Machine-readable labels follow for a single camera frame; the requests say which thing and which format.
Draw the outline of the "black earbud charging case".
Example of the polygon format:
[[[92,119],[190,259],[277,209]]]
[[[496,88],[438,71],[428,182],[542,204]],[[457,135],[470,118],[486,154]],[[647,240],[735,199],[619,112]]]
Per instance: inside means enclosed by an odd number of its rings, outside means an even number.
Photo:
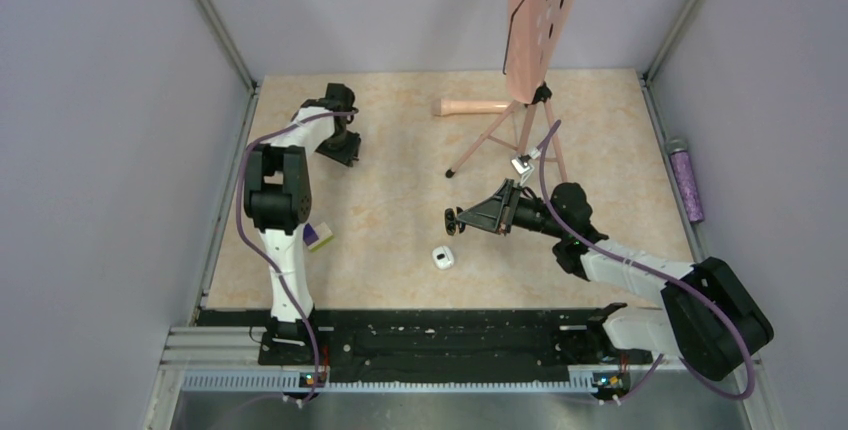
[[[444,228],[448,236],[462,234],[466,224],[458,219],[462,209],[460,207],[447,208],[444,211]]]

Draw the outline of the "white earbud charging case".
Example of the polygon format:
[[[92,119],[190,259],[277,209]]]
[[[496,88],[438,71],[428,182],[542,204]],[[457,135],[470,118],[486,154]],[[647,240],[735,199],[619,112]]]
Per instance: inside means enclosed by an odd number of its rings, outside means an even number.
[[[431,252],[434,265],[440,270],[448,270],[455,266],[456,258],[448,246],[438,246]]]

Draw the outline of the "pink music stand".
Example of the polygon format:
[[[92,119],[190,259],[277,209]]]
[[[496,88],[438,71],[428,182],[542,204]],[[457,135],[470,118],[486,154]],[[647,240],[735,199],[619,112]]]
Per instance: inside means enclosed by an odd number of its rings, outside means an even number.
[[[511,97],[507,104],[441,99],[434,103],[438,116],[498,113],[494,120],[467,150],[445,171],[450,179],[486,141],[492,141],[515,152],[515,156],[530,154],[536,162],[554,162],[560,177],[567,172],[560,141],[552,136],[554,155],[541,155],[538,146],[529,144],[529,137],[539,107],[544,109],[549,125],[554,124],[552,90],[547,74],[552,57],[575,0],[507,0],[507,35],[502,62],[502,74]]]

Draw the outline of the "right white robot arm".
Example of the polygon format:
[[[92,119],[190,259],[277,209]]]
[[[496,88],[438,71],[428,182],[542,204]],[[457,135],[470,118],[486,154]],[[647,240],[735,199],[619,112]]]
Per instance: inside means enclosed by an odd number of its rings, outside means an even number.
[[[518,227],[553,237],[552,253],[565,273],[651,302],[615,310],[588,332],[587,350],[600,362],[644,350],[680,358],[702,378],[720,381],[774,339],[771,322],[727,262],[634,250],[598,231],[592,215],[577,183],[557,185],[544,200],[507,179],[469,209],[446,209],[444,226],[450,235],[467,228],[507,235]]]

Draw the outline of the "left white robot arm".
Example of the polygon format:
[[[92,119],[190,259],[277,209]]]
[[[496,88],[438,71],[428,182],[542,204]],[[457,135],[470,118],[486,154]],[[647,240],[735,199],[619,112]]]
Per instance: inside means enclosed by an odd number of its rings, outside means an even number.
[[[347,167],[358,161],[361,137],[348,128],[357,112],[354,91],[330,83],[323,97],[304,101],[283,129],[251,142],[240,163],[237,197],[261,239],[250,247],[268,264],[271,279],[263,364],[276,352],[286,365],[321,363],[304,258],[313,203],[309,160],[318,154]]]

